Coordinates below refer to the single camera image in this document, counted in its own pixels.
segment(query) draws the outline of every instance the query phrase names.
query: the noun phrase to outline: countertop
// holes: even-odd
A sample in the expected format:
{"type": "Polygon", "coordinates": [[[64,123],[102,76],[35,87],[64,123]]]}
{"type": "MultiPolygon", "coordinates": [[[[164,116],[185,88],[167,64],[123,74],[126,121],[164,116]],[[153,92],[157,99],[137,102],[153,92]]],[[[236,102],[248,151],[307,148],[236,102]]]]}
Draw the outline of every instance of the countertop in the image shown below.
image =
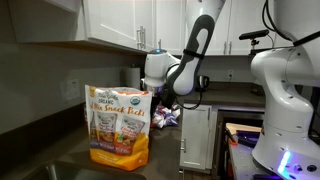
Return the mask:
{"type": "MultiPolygon", "coordinates": [[[[185,103],[197,103],[199,93],[183,98],[185,103]]],[[[264,107],[265,98],[250,93],[249,88],[209,89],[203,93],[202,104],[264,107]]],[[[181,123],[178,127],[165,127],[150,132],[150,154],[148,164],[133,173],[142,174],[147,179],[179,179],[181,123]]],[[[70,132],[40,153],[28,158],[10,172],[0,175],[0,179],[21,179],[39,165],[58,160],[110,169],[111,167],[94,163],[89,157],[89,140],[85,126],[70,132]]]]}

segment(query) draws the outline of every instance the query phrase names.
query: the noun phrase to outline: white kitchen wall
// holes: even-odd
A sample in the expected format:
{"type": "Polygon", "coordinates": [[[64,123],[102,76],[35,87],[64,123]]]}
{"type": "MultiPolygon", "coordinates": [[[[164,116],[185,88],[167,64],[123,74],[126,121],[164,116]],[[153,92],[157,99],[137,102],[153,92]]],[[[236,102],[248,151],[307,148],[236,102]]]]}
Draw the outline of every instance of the white kitchen wall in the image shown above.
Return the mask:
{"type": "Polygon", "coordinates": [[[132,63],[143,66],[144,57],[18,44],[0,0],[0,134],[84,102],[84,84],[119,86],[132,63]],[[70,79],[81,97],[65,101],[60,82],[70,79]]]}
{"type": "Polygon", "coordinates": [[[198,74],[209,76],[210,81],[229,82],[227,71],[233,70],[231,82],[253,82],[251,60],[249,56],[205,57],[198,74]]]}

